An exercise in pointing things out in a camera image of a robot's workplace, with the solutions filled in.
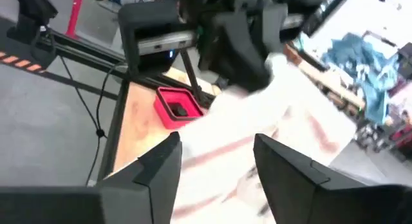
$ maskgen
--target wooden board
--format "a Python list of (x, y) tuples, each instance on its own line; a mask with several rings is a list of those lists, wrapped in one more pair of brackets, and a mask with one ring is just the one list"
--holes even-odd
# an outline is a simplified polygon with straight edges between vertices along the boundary
[(330, 77), (325, 75), (323, 72), (320, 72), (317, 68), (300, 58), (299, 54), (289, 45), (286, 45), (285, 47), (285, 54), (303, 73), (305, 73), (312, 80), (326, 86), (334, 93), (338, 94), (342, 98), (345, 98), (348, 102), (352, 103), (358, 108), (365, 108), (366, 103), (362, 98), (358, 97), (356, 94), (352, 93), (350, 90), (346, 89), (340, 84), (337, 84), (334, 81), (330, 80)]
[[(180, 70), (171, 68), (165, 75), (190, 85), (187, 74)], [(219, 88), (202, 79), (198, 79), (198, 84), (206, 93), (211, 95), (220, 94)], [(163, 126), (153, 108), (155, 98), (155, 91), (130, 83), (113, 168), (114, 172), (134, 161), (137, 157), (142, 156), (164, 140), (170, 132), (174, 131)]]

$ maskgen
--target orange striped tape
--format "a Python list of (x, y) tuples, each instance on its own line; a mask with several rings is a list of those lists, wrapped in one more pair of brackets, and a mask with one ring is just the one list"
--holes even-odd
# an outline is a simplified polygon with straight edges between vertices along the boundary
[(38, 64), (32, 64), (29, 60), (19, 59), (16, 56), (8, 55), (5, 52), (0, 51), (0, 62), (6, 64), (13, 64), (15, 67), (23, 68), (28, 71), (37, 71), (39, 73), (44, 73), (45, 70)]

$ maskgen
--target red bowl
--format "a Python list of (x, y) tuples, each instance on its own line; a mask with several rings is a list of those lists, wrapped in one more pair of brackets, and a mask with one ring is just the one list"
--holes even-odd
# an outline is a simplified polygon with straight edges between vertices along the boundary
[[(176, 106), (182, 111), (181, 115), (176, 114)], [(187, 89), (158, 88), (154, 109), (166, 129), (177, 129), (203, 116), (203, 111)]]

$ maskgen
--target pink pole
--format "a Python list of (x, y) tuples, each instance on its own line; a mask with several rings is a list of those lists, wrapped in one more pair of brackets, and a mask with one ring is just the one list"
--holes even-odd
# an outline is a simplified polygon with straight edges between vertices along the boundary
[(82, 1), (83, 0), (73, 0), (73, 6), (71, 7), (71, 15), (66, 35), (72, 38), (76, 38), (76, 24), (82, 7)]

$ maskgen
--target concrete floor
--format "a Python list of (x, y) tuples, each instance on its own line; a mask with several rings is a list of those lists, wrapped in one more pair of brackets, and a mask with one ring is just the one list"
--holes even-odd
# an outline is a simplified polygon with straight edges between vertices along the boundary
[[(65, 32), (72, 0), (52, 1), (60, 12), (52, 28)], [(11, 0), (0, 0), (0, 15), (15, 19), (16, 6)], [(109, 48), (117, 30), (115, 15), (92, 0), (84, 0), (77, 30), (79, 36)], [(190, 54), (197, 58), (194, 51)], [(76, 80), (101, 87), (103, 73), (69, 60), (68, 65)], [(174, 66), (183, 69), (181, 58)], [(67, 77), (60, 59), (48, 70)], [(0, 185), (84, 185), (97, 137), (75, 90), (1, 64), (0, 72)], [(216, 79), (215, 75), (201, 77), (210, 82)], [(106, 89), (118, 93), (119, 87), (109, 79)], [(82, 94), (94, 113), (98, 97), (84, 91)], [(103, 100), (100, 115), (106, 131), (114, 107), (115, 101)], [(101, 146), (97, 166), (104, 140)], [(409, 163), (400, 163), (387, 152), (362, 151), (355, 144), (350, 144), (332, 167), (378, 183), (412, 185)]]

